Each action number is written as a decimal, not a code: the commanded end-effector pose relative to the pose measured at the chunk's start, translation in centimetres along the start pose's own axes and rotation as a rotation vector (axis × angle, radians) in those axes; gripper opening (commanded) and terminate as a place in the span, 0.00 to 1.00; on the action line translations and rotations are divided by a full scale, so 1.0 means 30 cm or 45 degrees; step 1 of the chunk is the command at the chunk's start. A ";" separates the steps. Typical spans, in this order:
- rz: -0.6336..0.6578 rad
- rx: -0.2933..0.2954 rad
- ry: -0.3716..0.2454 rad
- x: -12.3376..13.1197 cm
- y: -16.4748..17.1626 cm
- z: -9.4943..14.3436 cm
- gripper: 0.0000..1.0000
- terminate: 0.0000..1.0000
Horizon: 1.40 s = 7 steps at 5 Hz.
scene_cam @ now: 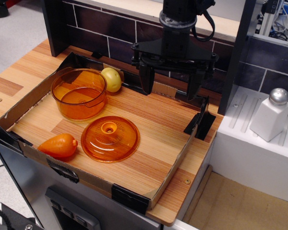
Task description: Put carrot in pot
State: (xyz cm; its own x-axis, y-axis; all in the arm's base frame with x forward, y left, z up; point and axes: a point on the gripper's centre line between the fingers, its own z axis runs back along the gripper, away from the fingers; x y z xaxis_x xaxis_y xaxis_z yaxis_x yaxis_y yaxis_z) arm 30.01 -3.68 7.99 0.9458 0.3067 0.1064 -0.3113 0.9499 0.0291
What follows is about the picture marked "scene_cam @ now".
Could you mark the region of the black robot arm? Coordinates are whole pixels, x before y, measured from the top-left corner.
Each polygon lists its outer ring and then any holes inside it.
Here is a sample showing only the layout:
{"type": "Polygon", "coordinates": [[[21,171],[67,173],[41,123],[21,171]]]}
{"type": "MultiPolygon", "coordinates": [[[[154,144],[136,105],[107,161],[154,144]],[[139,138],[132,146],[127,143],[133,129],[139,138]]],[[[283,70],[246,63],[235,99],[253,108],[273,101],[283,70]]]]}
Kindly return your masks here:
{"type": "Polygon", "coordinates": [[[211,27],[215,24],[208,8],[213,0],[165,0],[159,14],[163,26],[162,38],[132,45],[132,65],[139,70],[142,90],[150,94],[153,89],[155,70],[165,70],[189,75],[187,100],[193,100],[203,81],[215,71],[219,56],[194,44],[190,37],[201,42],[209,41],[214,34],[199,38],[196,32],[197,17],[203,15],[211,27]]]}

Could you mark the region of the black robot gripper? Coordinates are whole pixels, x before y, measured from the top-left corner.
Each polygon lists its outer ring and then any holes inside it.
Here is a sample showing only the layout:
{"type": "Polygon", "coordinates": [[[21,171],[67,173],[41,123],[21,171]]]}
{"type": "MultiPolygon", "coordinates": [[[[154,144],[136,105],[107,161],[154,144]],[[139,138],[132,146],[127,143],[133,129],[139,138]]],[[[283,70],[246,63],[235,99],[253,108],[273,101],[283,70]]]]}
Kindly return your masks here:
{"type": "Polygon", "coordinates": [[[219,55],[197,46],[187,32],[164,30],[154,41],[132,45],[132,65],[139,69],[142,90],[150,94],[155,69],[190,74],[187,101],[193,100],[202,85],[203,73],[212,74],[219,55]]]}

